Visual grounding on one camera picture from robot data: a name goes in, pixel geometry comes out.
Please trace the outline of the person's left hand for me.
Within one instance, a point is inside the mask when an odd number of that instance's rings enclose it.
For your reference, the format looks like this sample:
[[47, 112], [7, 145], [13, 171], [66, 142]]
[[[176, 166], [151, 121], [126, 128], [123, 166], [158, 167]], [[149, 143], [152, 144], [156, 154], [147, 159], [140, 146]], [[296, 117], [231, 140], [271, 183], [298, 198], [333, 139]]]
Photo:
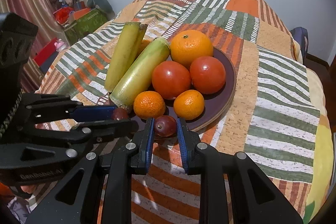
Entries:
[[21, 190], [28, 194], [33, 194], [36, 191], [38, 185], [22, 185]]

